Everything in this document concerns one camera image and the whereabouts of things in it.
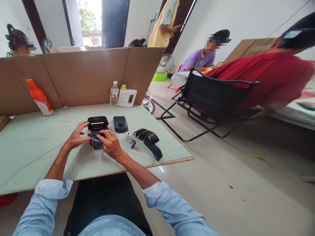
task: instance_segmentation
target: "light green tabletop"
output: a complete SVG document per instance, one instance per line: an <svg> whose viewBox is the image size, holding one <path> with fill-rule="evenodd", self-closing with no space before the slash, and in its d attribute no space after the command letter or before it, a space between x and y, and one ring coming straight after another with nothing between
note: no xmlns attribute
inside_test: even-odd
<svg viewBox="0 0 315 236"><path fill-rule="evenodd" d="M114 130L113 117L125 116L129 132L146 128L155 132L163 157L157 162L143 141L136 138L134 149L117 134L121 147L139 164L158 166L191 160L191 154L143 107L111 108L109 104L54 110L45 117L41 112L19 115L0 132L0 195L35 189L55 160L63 143L79 122L93 116L106 116ZM103 150L93 150L89 143L71 151L64 176L72 180L96 177L125 168Z"/></svg>

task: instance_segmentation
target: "light blue shirt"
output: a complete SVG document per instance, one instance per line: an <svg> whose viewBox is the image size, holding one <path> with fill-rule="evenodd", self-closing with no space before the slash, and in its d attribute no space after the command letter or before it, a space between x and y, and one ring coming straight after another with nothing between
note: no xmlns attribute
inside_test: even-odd
<svg viewBox="0 0 315 236"><path fill-rule="evenodd" d="M24 211L13 235L51 236L54 215L59 199L68 196L73 182L68 179L42 180ZM156 207L173 227L177 236L218 236L205 218L165 182L158 182L143 190L148 207ZM129 220L117 215L104 215L93 220L79 236L124 235L145 236Z"/></svg>

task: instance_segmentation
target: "black pants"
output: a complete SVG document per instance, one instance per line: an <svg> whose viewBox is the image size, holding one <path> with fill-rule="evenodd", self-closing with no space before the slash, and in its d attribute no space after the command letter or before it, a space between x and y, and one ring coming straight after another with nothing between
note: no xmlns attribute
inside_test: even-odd
<svg viewBox="0 0 315 236"><path fill-rule="evenodd" d="M99 216L111 214L128 219L145 235L152 236L140 201L126 173L79 182L64 236L77 236Z"/></svg>

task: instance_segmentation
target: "orange bottle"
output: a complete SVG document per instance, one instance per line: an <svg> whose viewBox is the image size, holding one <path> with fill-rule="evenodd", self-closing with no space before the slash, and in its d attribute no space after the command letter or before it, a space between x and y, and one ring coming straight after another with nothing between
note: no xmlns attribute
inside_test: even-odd
<svg viewBox="0 0 315 236"><path fill-rule="evenodd" d="M32 79L25 80L30 88L30 94L38 105L39 109L42 111L44 116L49 116L53 114L53 109L50 106L45 94L39 87L34 83Z"/></svg>

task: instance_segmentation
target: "person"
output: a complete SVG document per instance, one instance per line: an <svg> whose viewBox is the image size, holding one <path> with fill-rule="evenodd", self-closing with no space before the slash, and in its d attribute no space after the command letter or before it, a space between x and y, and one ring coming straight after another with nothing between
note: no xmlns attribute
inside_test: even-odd
<svg viewBox="0 0 315 236"><path fill-rule="evenodd" d="M229 36L230 31L227 29L214 33L209 37L204 48L195 51L184 61L179 72L190 71L192 67L195 67L195 69L200 71L205 71L208 68L215 68L213 65L216 51L221 45L231 41Z"/></svg>
<svg viewBox="0 0 315 236"><path fill-rule="evenodd" d="M130 42L130 44L128 45L129 48L140 48L140 47L144 47L144 42L145 42L145 38L143 39L135 39L133 41Z"/></svg>
<svg viewBox="0 0 315 236"><path fill-rule="evenodd" d="M7 25L9 34L5 37L9 40L9 48L11 51L7 53L7 57L12 56L30 56L31 51L36 49L36 46L29 41L28 37L18 29L15 29L11 24Z"/></svg>
<svg viewBox="0 0 315 236"><path fill-rule="evenodd" d="M166 48L170 38L182 25L174 26L179 0L167 0L151 33L149 48Z"/></svg>
<svg viewBox="0 0 315 236"><path fill-rule="evenodd" d="M80 136L88 124L80 122L60 149L45 179L37 184L14 236L53 234L58 200L67 197L73 184L63 178L67 158L72 149L89 141L90 137ZM156 207L176 235L218 235L167 183L124 152L113 131L100 133L105 135L97 135L103 142L104 152L131 173L143 189L147 206ZM127 174L121 173L79 182L64 235L152 236L152 232Z"/></svg>
<svg viewBox="0 0 315 236"><path fill-rule="evenodd" d="M220 80L260 81L238 108L259 106L254 118L269 115L301 96L314 75L314 65L295 55L315 45L315 12L279 37L266 54L242 57L206 75Z"/></svg>

